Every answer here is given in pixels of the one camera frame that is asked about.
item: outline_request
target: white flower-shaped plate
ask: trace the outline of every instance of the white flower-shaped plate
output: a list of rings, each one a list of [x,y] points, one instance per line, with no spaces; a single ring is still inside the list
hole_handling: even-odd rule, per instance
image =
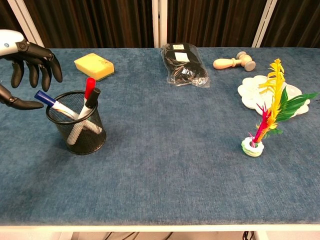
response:
[[[255,77],[246,77],[242,80],[242,85],[238,87],[238,93],[241,96],[242,103],[249,109],[255,109],[258,114],[262,115],[262,110],[259,108],[264,104],[266,108],[270,108],[272,104],[272,92],[267,91],[266,93],[260,93],[266,88],[259,89],[259,84],[263,84],[267,81],[267,77],[263,75],[257,75]],[[299,88],[283,83],[282,89],[286,87],[286,93],[288,95],[288,99],[292,99],[298,95],[301,95],[302,92]],[[309,111],[308,104],[310,100],[305,101],[304,105],[301,106],[295,114],[292,116],[296,116],[299,114],[304,114]]]

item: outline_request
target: blue table cover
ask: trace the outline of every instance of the blue table cover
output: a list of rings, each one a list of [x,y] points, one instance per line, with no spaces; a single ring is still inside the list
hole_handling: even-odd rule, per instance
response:
[[[0,104],[0,225],[320,224],[320,96],[308,113],[281,122],[283,134],[264,139],[253,158],[241,142],[261,116],[237,92],[277,58],[288,84],[320,92],[320,49],[198,48],[210,88],[167,83],[159,48],[52,51],[63,71],[52,97],[84,90],[75,59],[96,53],[114,64],[115,74],[97,83],[107,140],[92,154],[73,154],[45,108]],[[253,71],[213,68],[240,51],[256,62]],[[2,59],[1,84],[34,100],[41,84],[30,87],[25,67],[12,89],[12,72]]]

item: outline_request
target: robotic hand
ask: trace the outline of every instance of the robotic hand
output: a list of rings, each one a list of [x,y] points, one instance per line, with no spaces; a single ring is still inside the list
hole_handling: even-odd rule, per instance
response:
[[[30,85],[38,85],[39,68],[42,73],[42,89],[48,91],[52,74],[61,83],[61,67],[55,55],[47,48],[24,39],[24,36],[13,30],[0,29],[0,59],[12,61],[13,74],[11,86],[17,88],[24,75],[24,61],[29,68]],[[19,110],[40,109],[43,104],[37,101],[24,101],[12,96],[10,91],[0,84],[0,102]]]

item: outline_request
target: wooden handle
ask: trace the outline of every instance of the wooden handle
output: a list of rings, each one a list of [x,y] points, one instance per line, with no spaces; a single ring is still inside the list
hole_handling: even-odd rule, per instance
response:
[[[235,58],[231,58],[231,59],[220,58],[213,62],[213,67],[215,69],[226,69],[229,67],[234,67],[237,64],[241,64],[241,60],[236,60]]]

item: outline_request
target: label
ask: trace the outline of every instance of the label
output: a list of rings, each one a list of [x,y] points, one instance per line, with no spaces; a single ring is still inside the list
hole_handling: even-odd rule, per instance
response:
[[[183,44],[177,44],[177,45],[172,45],[174,50],[183,50],[184,45]]]
[[[190,62],[188,55],[185,52],[175,52],[175,59],[178,62]]]

